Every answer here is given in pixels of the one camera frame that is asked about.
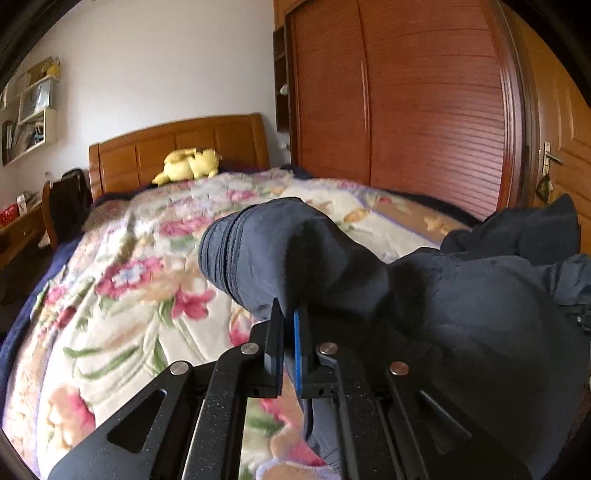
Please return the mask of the dark navy jacket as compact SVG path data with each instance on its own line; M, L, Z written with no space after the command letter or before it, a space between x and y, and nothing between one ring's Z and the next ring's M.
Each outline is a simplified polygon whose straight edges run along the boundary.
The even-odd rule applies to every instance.
M384 262L330 217L280 198L213 222L199 267L260 319L305 308L374 368L403 361L523 462L548 474L575 432L590 339L517 256L421 248Z

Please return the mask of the folded dark and blue clothes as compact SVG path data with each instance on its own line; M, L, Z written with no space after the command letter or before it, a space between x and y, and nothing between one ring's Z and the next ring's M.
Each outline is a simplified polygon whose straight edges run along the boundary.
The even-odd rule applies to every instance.
M543 208L505 209L471 230L454 230L441 245L467 259L517 256L542 270L542 282L569 313L590 312L590 256L570 195Z

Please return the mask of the floral quilt bedspread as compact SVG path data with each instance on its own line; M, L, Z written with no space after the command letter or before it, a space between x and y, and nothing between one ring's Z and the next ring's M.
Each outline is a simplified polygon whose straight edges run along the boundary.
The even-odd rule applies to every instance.
M2 428L38 477L172 362L204 364L249 339L256 316L204 278L198 246L212 221L283 197L384 262L467 225L434 200L280 169L102 201L56 252L2 349Z

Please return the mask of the navy blue bed sheet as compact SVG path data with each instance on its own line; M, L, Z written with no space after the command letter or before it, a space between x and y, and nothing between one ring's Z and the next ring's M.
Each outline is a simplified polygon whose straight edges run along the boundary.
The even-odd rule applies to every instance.
M311 173L308 172L307 170L304 170L304 168L295 167L294 165L283 165L279 168L274 168L272 170L283 170L283 171L291 172L293 174L294 178L297 180L311 180L314 178L319 178L319 177L315 177L314 175L311 175ZM245 173L249 174L250 176L253 176L253 175L254 176L256 176L256 175L269 176L270 172L271 172L271 170L257 172L257 173L254 173L253 171L252 172L249 171L249 172L245 172ZM84 214L85 214L84 221L86 221L86 218L88 217L88 215L90 214L91 211L98 208L98 206L100 206L104 203L107 203L109 201L128 202L131 199L133 199L135 196L143 193L144 191L153 190L153 189L156 189L156 186L153 184L150 184L148 186L139 187L139 188L134 189L130 192L106 193L106 194L102 195L101 197L99 197L99 199L96 200L91 205L91 207L88 207L88 209L86 209L84 211ZM435 207L435 208L436 208L436 210L439 210L439 208L442 208L443 209L442 211L444 213L451 213L451 217L454 218L455 220L467 220L467 225L469 225L469 226L476 225L475 222L477 222L477 221L476 221L475 217L471 216L471 214L468 214L468 213L459 213L461 210L459 207ZM43 274L43 276L40 278L39 282L37 283L37 285L35 285L34 289L30 292L26 301L21 302L22 304L20 305L21 308L18 312L18 316L16 315L16 313L11 314L11 316L9 316L8 313L6 313L6 314L1 313L1 320L8 320L8 319L12 320L11 328L9 330L7 330L6 332L1 332L1 340L2 340L2 342L1 342L1 410L2 411L5 409L4 405L5 405L7 394L8 394L9 378L12 373L18 351L19 351L19 349L24 341L24 338L30 328L30 323L31 323L30 316L31 316L32 311L35 308L35 304L37 303L37 299L38 299L39 295L42 293L46 284L51 279L53 279L65 265L67 265L67 263L69 262L69 260L73 256L79 242L82 240L82 237L85 233L82 228L83 224L84 224L84 222L82 222L82 224L80 224L79 226L75 226L73 229L73 233L67 238L68 241L66 241L58 246L57 250L53 254L49 268Z

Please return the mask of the wooden desk with cabinets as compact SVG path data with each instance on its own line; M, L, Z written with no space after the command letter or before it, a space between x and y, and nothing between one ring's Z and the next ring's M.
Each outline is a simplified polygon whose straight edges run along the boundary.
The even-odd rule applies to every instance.
M1 305L15 303L39 275L45 234L42 207L33 208L1 229Z

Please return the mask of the dark wooden chair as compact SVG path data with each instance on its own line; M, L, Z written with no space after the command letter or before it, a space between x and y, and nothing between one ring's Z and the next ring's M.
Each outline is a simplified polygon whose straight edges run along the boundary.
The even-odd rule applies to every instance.
M70 241L87 219L92 195L82 169L72 169L42 190L42 215L50 246Z

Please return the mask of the yellow plush toy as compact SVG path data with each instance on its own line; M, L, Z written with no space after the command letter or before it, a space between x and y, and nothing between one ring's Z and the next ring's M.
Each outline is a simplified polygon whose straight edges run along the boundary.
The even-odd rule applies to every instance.
M212 178L218 174L221 155L214 149L180 149L169 153L163 169L151 181L162 186L167 183Z

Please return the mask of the red basket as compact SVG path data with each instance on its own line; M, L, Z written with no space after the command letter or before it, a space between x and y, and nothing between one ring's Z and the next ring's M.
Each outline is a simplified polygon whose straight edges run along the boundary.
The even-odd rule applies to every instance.
M10 225L13 221L15 221L20 216L19 207L17 204L12 204L6 207L0 213L0 227L6 227Z

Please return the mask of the white carton on desk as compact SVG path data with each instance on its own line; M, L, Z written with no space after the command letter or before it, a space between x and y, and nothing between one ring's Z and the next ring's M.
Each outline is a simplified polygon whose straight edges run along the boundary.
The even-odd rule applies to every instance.
M17 205L19 209L19 215L24 216L28 212L27 207L27 196L25 194L21 194L17 197Z

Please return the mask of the wooden louvered wardrobe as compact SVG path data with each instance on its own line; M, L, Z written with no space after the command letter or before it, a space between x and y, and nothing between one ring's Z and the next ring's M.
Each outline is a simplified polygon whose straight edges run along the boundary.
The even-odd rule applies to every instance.
M520 70L497 1L278 1L290 160L477 218L521 194Z

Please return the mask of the white wall shelf unit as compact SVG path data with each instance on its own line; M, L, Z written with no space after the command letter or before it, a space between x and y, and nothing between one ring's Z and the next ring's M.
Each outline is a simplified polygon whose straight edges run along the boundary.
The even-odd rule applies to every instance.
M56 141L54 100L60 73L60 59L47 57L13 76L1 92L3 166Z

